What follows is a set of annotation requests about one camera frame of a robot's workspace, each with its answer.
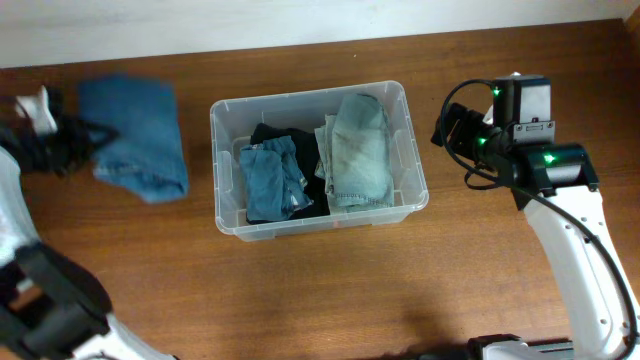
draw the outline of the clothing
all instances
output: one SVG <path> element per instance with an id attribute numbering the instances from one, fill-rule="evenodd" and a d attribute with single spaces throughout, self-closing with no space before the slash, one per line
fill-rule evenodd
<path id="1" fill-rule="evenodd" d="M 170 85 L 112 75 L 78 86 L 80 117 L 120 136 L 93 155 L 93 174 L 148 203 L 183 198 L 189 191 L 177 105 Z M 93 140 L 100 135 L 91 134 Z"/>
<path id="2" fill-rule="evenodd" d="M 240 149 L 248 220 L 288 220 L 295 211 L 311 205 L 311 199 L 304 193 L 307 180 L 295 155 L 296 146 L 291 136 Z"/>
<path id="3" fill-rule="evenodd" d="M 323 166 L 331 213 L 392 207 L 389 120 L 383 105 L 372 96 L 346 95 L 337 116 L 325 120 Z M 322 131 L 315 134 L 322 142 Z"/>
<path id="4" fill-rule="evenodd" d="M 260 123 L 256 126 L 251 136 L 251 144 L 260 144 L 265 140 L 277 139 L 283 136 L 290 136 L 296 147 L 296 161 L 308 184 L 304 193 L 313 201 L 308 207 L 298 210 L 291 215 L 290 220 L 306 219 L 311 217 L 329 215 L 329 205 L 325 194 L 325 182 L 323 179 L 314 176 L 316 166 L 320 162 L 318 144 L 313 134 L 298 129 L 276 129 L 267 124 Z M 252 221 L 247 219 L 249 224 L 263 224 L 268 221 Z"/>

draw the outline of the green light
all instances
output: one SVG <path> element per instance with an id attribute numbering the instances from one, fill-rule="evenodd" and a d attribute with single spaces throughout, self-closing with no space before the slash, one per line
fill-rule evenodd
<path id="1" fill-rule="evenodd" d="M 546 162 L 547 164 L 551 164 L 555 159 L 556 157 L 551 154 L 544 155 L 544 162 Z"/>

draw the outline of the folded denim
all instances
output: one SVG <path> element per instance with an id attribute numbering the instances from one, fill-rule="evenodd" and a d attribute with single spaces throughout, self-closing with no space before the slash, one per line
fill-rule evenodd
<path id="1" fill-rule="evenodd" d="M 318 153 L 318 144 L 313 134 L 299 129 L 277 129 L 260 123 L 253 131 L 253 135 L 251 135 L 251 144 L 260 144 L 265 140 L 276 139 L 287 135 L 291 136 L 291 140 L 296 146 L 296 161 L 298 167 L 300 171 L 302 171 L 302 175 L 309 182 L 304 188 L 304 193 L 313 201 L 313 204 L 294 212 L 289 220 L 329 215 L 327 195 L 324 192 L 324 180 L 314 176 L 316 166 L 320 163 L 320 154 Z M 268 223 L 269 221 L 252 221 L 247 219 L 247 222 L 252 225 L 258 225 Z"/>
<path id="2" fill-rule="evenodd" d="M 265 140 L 240 149 L 240 168 L 247 192 L 247 219 L 288 220 L 312 204 L 304 193 L 307 180 L 295 158 L 291 136 Z"/>
<path id="3" fill-rule="evenodd" d="M 392 207 L 389 121 L 383 105 L 368 95 L 347 95 L 337 116 L 325 119 L 321 158 L 331 213 L 336 206 L 346 212 Z"/>
<path id="4" fill-rule="evenodd" d="M 111 75 L 80 83 L 78 94 L 83 120 L 120 134 L 93 155 L 97 179 L 122 186 L 148 203 L 187 195 L 189 179 L 170 85 Z M 99 134 L 91 136 L 100 140 Z"/>

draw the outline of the tabletop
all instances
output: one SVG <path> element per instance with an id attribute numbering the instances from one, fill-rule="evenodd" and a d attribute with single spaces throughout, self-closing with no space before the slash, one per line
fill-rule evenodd
<path id="1" fill-rule="evenodd" d="M 514 71 L 552 81 L 556 141 L 585 146 L 613 242 L 640 291 L 640 61 L 620 20 L 0 70 L 5 94 L 128 73 L 176 91 L 191 190 L 147 205 L 96 181 L 25 175 L 42 239 L 108 290 L 118 318 L 190 359 L 376 359 L 513 333 L 570 336 L 565 305 L 509 191 L 467 190 L 429 142 L 463 80 Z M 430 200 L 392 225 L 245 243 L 215 225 L 209 109 L 221 99 L 399 81 Z M 491 96 L 457 101 L 485 111 Z M 1 358 L 12 359 L 6 351 Z"/>

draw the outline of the black garment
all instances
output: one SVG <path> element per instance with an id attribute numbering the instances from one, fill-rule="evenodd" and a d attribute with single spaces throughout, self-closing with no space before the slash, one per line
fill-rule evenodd
<path id="1" fill-rule="evenodd" d="M 302 171 L 302 175 L 308 182 L 304 188 L 304 193 L 313 200 L 313 204 L 294 212 L 289 220 L 329 215 L 327 194 L 324 192 L 324 180 L 315 176 L 316 166 L 320 161 L 315 134 L 298 129 L 276 129 L 260 123 L 253 131 L 253 135 L 251 135 L 251 145 L 261 144 L 265 140 L 277 139 L 287 135 L 291 136 L 291 140 L 296 145 L 296 161 L 300 171 Z M 247 219 L 247 222 L 251 225 L 258 225 L 266 224 L 270 221 L 249 221 Z"/>

